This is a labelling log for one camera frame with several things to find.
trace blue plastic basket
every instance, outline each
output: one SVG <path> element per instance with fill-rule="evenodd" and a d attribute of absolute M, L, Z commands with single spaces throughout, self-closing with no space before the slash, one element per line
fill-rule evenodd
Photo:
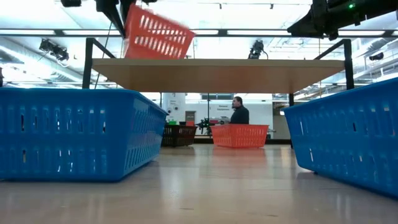
<path fill-rule="evenodd" d="M 398 78 L 285 109 L 300 167 L 398 196 Z"/>
<path fill-rule="evenodd" d="M 136 91 L 0 88 L 0 179 L 121 180 L 159 154 L 165 117 Z"/>

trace plastic basket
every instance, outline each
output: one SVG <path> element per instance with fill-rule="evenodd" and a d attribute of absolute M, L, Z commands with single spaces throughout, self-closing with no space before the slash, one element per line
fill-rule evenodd
<path fill-rule="evenodd" d="M 227 124 L 211 127 L 213 141 L 217 146 L 233 148 L 263 147 L 268 125 Z"/>
<path fill-rule="evenodd" d="M 196 126 L 166 125 L 163 133 L 163 146 L 190 146 L 193 144 Z"/>
<path fill-rule="evenodd" d="M 166 112 L 130 90 L 0 88 L 0 179 L 117 181 L 159 154 Z"/>
<path fill-rule="evenodd" d="M 285 109 L 297 162 L 398 196 L 398 79 Z"/>
<path fill-rule="evenodd" d="M 131 4 L 126 35 L 126 58 L 181 59 L 187 54 L 195 33 Z"/>

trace wooden floor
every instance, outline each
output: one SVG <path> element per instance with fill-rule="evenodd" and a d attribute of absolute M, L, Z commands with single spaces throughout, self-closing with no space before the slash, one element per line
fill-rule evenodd
<path fill-rule="evenodd" d="M 1 224 L 396 224 L 397 211 L 299 168 L 287 146 L 162 149 L 118 184 L 0 182 Z"/>

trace orange plastic basket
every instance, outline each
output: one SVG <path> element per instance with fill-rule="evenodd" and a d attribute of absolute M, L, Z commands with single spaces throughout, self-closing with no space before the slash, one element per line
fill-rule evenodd
<path fill-rule="evenodd" d="M 268 125 L 227 124 L 212 126 L 213 141 L 217 146 L 233 148 L 263 147 Z"/>
<path fill-rule="evenodd" d="M 176 22 L 131 4 L 126 21 L 125 54 L 131 59 L 181 59 L 195 33 Z"/>

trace man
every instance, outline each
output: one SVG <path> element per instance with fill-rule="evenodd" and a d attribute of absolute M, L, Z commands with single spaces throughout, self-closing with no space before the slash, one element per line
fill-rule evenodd
<path fill-rule="evenodd" d="M 243 106 L 241 97 L 234 97 L 232 108 L 234 108 L 235 112 L 232 114 L 230 124 L 249 124 L 249 110 Z"/>

